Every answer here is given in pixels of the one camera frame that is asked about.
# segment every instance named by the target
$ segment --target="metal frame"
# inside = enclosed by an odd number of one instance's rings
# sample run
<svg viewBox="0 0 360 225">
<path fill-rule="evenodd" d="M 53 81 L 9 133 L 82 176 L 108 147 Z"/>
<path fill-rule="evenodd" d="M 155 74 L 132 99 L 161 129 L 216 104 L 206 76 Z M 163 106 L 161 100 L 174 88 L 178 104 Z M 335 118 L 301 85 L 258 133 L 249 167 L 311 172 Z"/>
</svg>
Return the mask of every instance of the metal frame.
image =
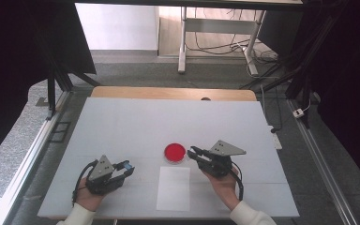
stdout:
<svg viewBox="0 0 360 225">
<path fill-rule="evenodd" d="M 31 172 L 38 156 L 48 140 L 55 123 L 57 122 L 61 112 L 64 110 L 64 106 L 68 100 L 69 93 L 63 92 L 57 101 L 56 111 L 57 113 L 52 117 L 51 120 L 46 120 L 39 133 L 37 134 L 34 142 L 31 144 L 24 160 L 20 164 L 19 170 L 16 171 L 10 184 L 7 187 L 1 201 L 0 201 L 0 224 L 4 224 L 8 214 L 11 212 L 13 204 L 15 203 L 20 191 L 22 190 L 23 184 L 25 183 L 28 174 Z"/>
<path fill-rule="evenodd" d="M 138 6 L 197 7 L 197 8 L 239 8 L 257 10 L 305 11 L 312 8 L 333 8 L 342 0 L 333 0 L 321 5 L 314 1 L 297 4 L 280 1 L 239 1 L 239 0 L 37 0 L 37 2 L 94 3 Z"/>
<path fill-rule="evenodd" d="M 231 20 L 213 20 L 187 18 L 187 8 L 181 7 L 181 42 L 179 52 L 178 73 L 186 72 L 186 32 L 202 32 L 215 34 L 238 34 L 250 35 L 250 41 L 247 48 L 243 48 L 243 54 L 247 60 L 247 66 L 251 76 L 257 76 L 258 71 L 253 62 L 252 51 L 262 25 L 265 11 L 262 11 L 257 21 L 231 21 Z"/>
<path fill-rule="evenodd" d="M 51 120 L 55 115 L 55 79 L 52 71 L 49 71 L 48 75 L 48 102 L 49 111 L 46 119 Z"/>
<path fill-rule="evenodd" d="M 297 108 L 294 105 L 296 104 L 293 103 L 291 100 L 288 100 L 288 106 L 291 112 L 295 111 Z M 296 119 L 296 123 L 307 144 L 308 150 L 312 158 L 314 159 L 315 165 L 317 166 L 318 171 L 321 174 L 321 178 L 326 185 L 326 189 L 333 199 L 335 207 L 338 210 L 338 214 L 340 215 L 344 224 L 357 225 L 358 222 L 353 215 L 353 211 L 349 203 L 347 202 L 343 192 L 338 186 L 338 182 L 332 174 L 328 164 L 326 163 L 323 153 L 321 152 L 320 147 L 315 141 L 314 136 L 312 135 L 311 131 L 303 125 L 303 122 L 301 120 Z"/>
</svg>

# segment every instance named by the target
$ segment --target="white tabletop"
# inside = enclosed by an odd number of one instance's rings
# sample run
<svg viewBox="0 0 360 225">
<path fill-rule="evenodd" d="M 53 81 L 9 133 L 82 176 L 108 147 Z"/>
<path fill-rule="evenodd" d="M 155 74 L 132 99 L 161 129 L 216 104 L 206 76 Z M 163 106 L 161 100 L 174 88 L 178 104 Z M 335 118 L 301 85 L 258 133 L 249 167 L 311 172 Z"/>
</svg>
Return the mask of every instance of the white tabletop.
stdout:
<svg viewBox="0 0 360 225">
<path fill-rule="evenodd" d="M 247 151 L 232 160 L 248 204 L 272 217 L 298 217 L 260 102 L 98 97 L 87 99 L 38 215 L 65 218 L 81 170 L 104 154 L 111 163 L 129 160 L 135 171 L 104 199 L 98 218 L 227 218 L 195 161 L 172 165 L 163 156 L 170 143 L 210 149 L 217 140 Z"/>
</svg>

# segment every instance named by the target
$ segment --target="red plate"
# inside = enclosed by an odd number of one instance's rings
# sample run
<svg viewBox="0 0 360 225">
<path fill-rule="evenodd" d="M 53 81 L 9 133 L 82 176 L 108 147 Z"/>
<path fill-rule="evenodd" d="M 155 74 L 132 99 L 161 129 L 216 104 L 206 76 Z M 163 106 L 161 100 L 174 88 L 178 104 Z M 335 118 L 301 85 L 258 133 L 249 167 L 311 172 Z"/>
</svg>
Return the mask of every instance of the red plate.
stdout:
<svg viewBox="0 0 360 225">
<path fill-rule="evenodd" d="M 186 154 L 186 149 L 180 143 L 171 143 L 165 148 L 165 158 L 170 162 L 181 162 Z"/>
</svg>

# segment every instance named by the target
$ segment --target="gray floor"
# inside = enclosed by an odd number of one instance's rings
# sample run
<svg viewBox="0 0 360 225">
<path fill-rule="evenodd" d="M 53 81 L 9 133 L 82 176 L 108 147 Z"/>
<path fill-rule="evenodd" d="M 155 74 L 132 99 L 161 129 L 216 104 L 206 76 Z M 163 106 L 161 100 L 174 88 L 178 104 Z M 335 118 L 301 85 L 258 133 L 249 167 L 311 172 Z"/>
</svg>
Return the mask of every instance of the gray floor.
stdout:
<svg viewBox="0 0 360 225">
<path fill-rule="evenodd" d="M 187 60 L 187 73 L 178 75 L 176 60 L 157 58 L 150 52 L 93 52 L 93 55 L 97 67 L 97 76 L 94 78 L 104 85 L 237 89 L 252 80 L 246 74 L 243 60 L 190 59 Z M 265 69 L 266 66 L 260 66 L 261 71 Z M 72 77 L 72 81 L 77 87 L 70 93 L 59 125 L 38 159 L 31 178 L 24 185 L 7 224 L 57 222 L 37 217 L 36 214 L 66 149 L 82 106 L 92 91 L 92 88 L 82 80 Z M 282 118 L 283 128 L 277 132 L 277 135 L 283 149 L 278 151 L 278 155 L 301 217 L 275 218 L 275 220 L 277 224 L 292 225 L 343 224 L 292 117 L 287 101 L 282 97 L 285 89 L 286 84 L 277 89 L 279 98 L 275 90 L 265 93 L 264 105 L 267 120 L 274 127 L 279 127 L 279 117 Z M 35 106 L 39 98 L 46 97 L 46 93 L 45 82 L 37 84 L 30 90 L 29 103 L 23 115 L 0 148 L 0 198 L 46 117 L 47 108 Z M 360 171 L 347 151 L 321 121 L 316 113 L 315 103 L 314 101 L 310 107 L 311 131 L 360 224 Z M 67 132 L 61 132 L 63 126 L 68 127 Z M 94 224 L 112 223 L 112 221 L 96 221 Z M 119 224 L 150 223 L 161 224 L 165 221 L 119 221 Z M 212 224 L 212 222 L 194 221 L 189 224 Z"/>
</svg>

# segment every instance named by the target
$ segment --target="black cable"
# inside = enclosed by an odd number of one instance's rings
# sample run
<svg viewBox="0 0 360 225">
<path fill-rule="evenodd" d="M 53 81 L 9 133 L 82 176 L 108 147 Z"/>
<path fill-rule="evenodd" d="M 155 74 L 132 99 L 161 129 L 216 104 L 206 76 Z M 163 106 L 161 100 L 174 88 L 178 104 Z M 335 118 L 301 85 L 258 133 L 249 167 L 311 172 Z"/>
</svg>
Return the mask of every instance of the black cable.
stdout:
<svg viewBox="0 0 360 225">
<path fill-rule="evenodd" d="M 78 177 L 78 181 L 77 184 L 74 188 L 74 191 L 72 192 L 72 207 L 74 206 L 74 203 L 77 201 L 78 198 L 78 186 L 81 183 L 83 174 L 89 169 L 89 167 L 95 167 L 98 164 L 98 160 L 94 160 L 93 162 L 90 162 L 89 164 L 87 164 L 87 166 L 85 168 L 83 168 L 80 176 Z"/>
<path fill-rule="evenodd" d="M 238 175 L 233 172 L 233 170 L 226 167 L 226 170 L 230 173 L 230 175 L 236 180 L 239 187 L 238 199 L 242 201 L 244 199 L 244 184 L 242 184 L 242 180 L 239 179 Z"/>
<path fill-rule="evenodd" d="M 229 14 L 230 12 L 232 12 L 232 16 L 230 18 L 230 20 L 232 20 L 235 17 L 235 8 L 231 9 L 230 11 L 227 12 L 227 14 Z"/>
<path fill-rule="evenodd" d="M 241 169 L 239 168 L 238 165 L 236 165 L 235 162 L 233 162 L 232 164 L 238 169 L 238 171 L 239 171 L 239 176 L 241 177 L 241 181 L 242 181 L 242 171 L 241 171 Z"/>
<path fill-rule="evenodd" d="M 291 60 L 297 60 L 305 51 L 306 47 L 308 46 L 308 44 L 313 41 L 319 34 L 320 31 L 323 29 L 323 23 L 321 25 L 317 25 L 316 28 L 311 32 L 311 35 L 302 43 L 300 44 L 296 50 L 294 50 L 292 53 L 290 53 L 289 55 L 286 55 L 280 59 L 277 60 L 273 60 L 271 62 L 277 62 L 279 64 L 287 64 L 289 63 Z"/>
<path fill-rule="evenodd" d="M 256 53 L 255 53 L 255 60 L 256 60 L 257 62 L 261 61 L 261 62 L 259 62 L 260 64 L 276 63 L 277 59 L 271 58 L 271 60 L 267 60 L 267 59 L 263 58 L 263 54 L 264 54 L 264 53 L 270 53 L 270 52 L 274 52 L 274 51 L 272 51 L 272 50 L 267 50 L 267 51 L 260 52 L 260 56 L 259 56 L 259 57 L 258 57 L 258 56 L 256 55 Z"/>
<path fill-rule="evenodd" d="M 274 64 L 267 71 L 265 71 L 263 75 L 256 77 L 256 80 L 254 80 L 254 81 L 248 82 L 247 84 L 240 86 L 239 89 L 241 90 L 246 87 L 248 87 L 250 89 L 254 84 L 258 83 L 261 79 L 269 77 L 271 74 L 273 74 L 275 71 L 277 71 L 281 67 L 282 67 L 281 64 Z"/>
<path fill-rule="evenodd" d="M 242 10 L 241 10 L 241 13 L 239 15 L 239 20 L 241 20 L 241 16 L 242 16 Z M 197 7 L 195 7 L 194 18 L 197 18 Z M 199 51 L 199 52 L 203 52 L 203 53 L 210 53 L 210 54 L 218 54 L 218 55 L 220 55 L 220 54 L 234 53 L 237 49 L 239 49 L 238 45 L 233 44 L 233 40 L 235 39 L 235 35 L 232 37 L 232 42 L 230 44 L 220 45 L 220 46 L 215 46 L 215 47 L 204 47 L 204 48 L 201 47 L 199 42 L 198 42 L 197 32 L 194 32 L 194 36 L 195 36 L 195 43 L 197 44 L 198 49 L 191 49 L 186 44 L 187 49 L 191 50 L 191 51 Z M 249 41 L 249 39 L 239 41 L 238 43 L 243 43 L 243 42 L 246 42 L 246 41 Z M 231 50 L 228 51 L 228 52 L 209 52 L 209 51 L 207 51 L 207 50 L 213 50 L 213 49 L 220 49 L 220 48 L 224 48 L 224 47 L 230 47 Z"/>
<path fill-rule="evenodd" d="M 279 128 L 276 128 L 277 131 L 282 130 L 282 111 L 280 110 L 280 105 L 279 105 L 279 99 L 278 99 L 278 89 L 276 86 L 276 99 L 277 99 L 277 106 L 278 106 L 278 111 L 279 111 Z"/>
<path fill-rule="evenodd" d="M 311 25 L 307 29 L 307 31 L 311 30 L 311 28 L 314 26 L 314 24 L 320 19 L 320 15 L 323 12 L 323 0 L 317 0 L 320 1 L 320 9 L 318 10 L 317 15 L 314 17 L 314 20 L 312 21 Z"/>
</svg>

